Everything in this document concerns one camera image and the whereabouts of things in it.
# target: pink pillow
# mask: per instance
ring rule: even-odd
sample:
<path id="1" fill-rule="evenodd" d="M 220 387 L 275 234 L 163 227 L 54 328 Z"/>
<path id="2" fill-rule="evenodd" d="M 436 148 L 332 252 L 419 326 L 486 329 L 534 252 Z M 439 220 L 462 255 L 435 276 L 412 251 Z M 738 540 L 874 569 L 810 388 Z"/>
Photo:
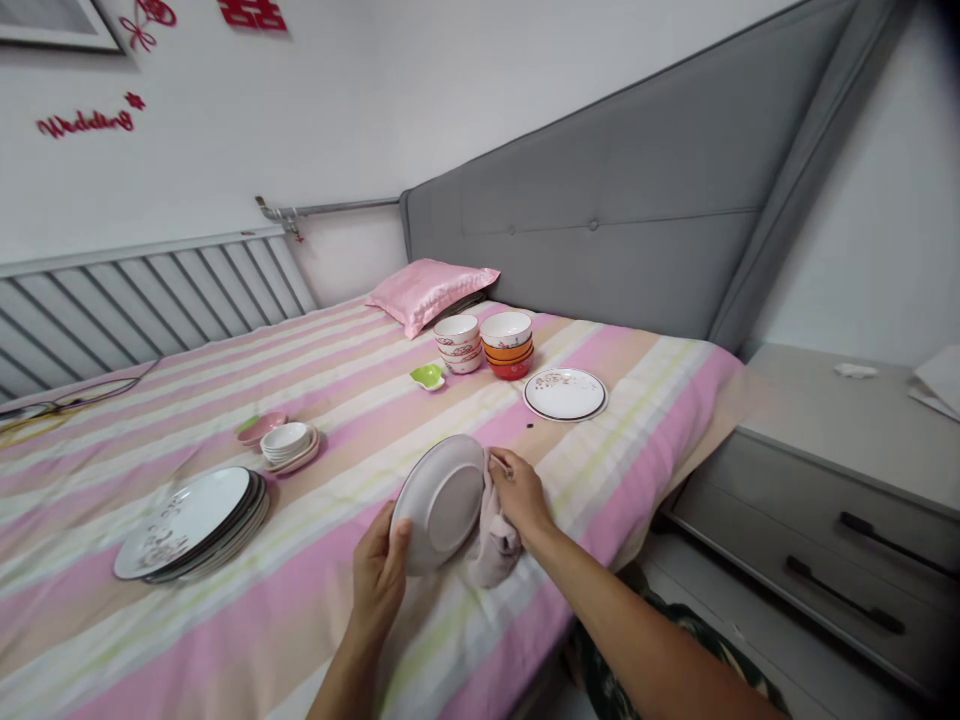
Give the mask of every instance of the pink pillow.
<path id="1" fill-rule="evenodd" d="M 403 323 L 404 334 L 413 340 L 440 311 L 498 277 L 500 271 L 490 268 L 415 260 L 377 285 L 366 304 L 383 308 Z"/>

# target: orange bowl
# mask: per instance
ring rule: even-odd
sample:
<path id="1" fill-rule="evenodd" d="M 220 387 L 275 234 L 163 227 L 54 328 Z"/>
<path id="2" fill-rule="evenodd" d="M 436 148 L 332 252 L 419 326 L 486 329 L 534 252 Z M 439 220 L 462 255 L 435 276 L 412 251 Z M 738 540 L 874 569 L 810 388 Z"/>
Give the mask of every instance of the orange bowl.
<path id="1" fill-rule="evenodd" d="M 488 353 L 487 362 L 493 365 L 494 367 L 510 367 L 511 365 L 519 365 L 524 360 L 529 359 L 532 355 L 533 355 L 533 345 L 531 344 L 530 347 L 527 348 L 527 351 L 520 357 L 516 358 L 515 360 L 494 360 L 492 357 L 490 357 Z"/>
<path id="2" fill-rule="evenodd" d="M 483 340 L 480 342 L 483 343 L 483 351 L 487 354 L 487 360 L 500 364 L 512 364 L 522 360 L 530 352 L 530 348 L 533 347 L 533 335 L 523 345 L 518 345 L 515 348 L 495 348 L 487 345 Z"/>
<path id="3" fill-rule="evenodd" d="M 530 372 L 531 367 L 533 367 L 533 353 L 530 353 L 526 360 L 519 360 L 513 365 L 491 365 L 490 369 L 501 380 L 511 382 L 524 377 Z"/>

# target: gray upholstered headboard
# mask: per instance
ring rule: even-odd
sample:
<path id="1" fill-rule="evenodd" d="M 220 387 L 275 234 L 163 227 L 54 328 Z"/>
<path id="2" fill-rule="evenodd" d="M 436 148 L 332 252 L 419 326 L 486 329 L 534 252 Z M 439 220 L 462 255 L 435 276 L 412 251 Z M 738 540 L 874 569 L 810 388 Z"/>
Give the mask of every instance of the gray upholstered headboard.
<path id="1" fill-rule="evenodd" d="M 409 259 L 735 351 L 911 8 L 802 2 L 408 190 Z"/>

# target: radiator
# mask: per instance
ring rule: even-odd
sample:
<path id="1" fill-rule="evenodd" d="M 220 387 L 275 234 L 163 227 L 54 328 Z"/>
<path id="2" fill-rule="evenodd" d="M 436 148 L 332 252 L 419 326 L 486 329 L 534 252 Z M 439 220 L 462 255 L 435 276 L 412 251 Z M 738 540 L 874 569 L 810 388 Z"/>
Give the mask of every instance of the radiator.
<path id="1" fill-rule="evenodd" d="M 316 309 L 282 233 L 0 267 L 0 402 Z"/>

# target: gray nightstand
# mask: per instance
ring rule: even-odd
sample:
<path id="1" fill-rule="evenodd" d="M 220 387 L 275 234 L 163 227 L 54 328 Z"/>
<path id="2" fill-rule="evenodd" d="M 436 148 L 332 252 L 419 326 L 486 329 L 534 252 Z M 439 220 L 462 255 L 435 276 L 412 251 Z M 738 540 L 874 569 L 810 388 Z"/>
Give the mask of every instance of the gray nightstand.
<path id="1" fill-rule="evenodd" d="M 665 508 L 893 675 L 929 693 L 960 592 L 960 423 L 910 370 L 764 345 L 766 400 Z"/>

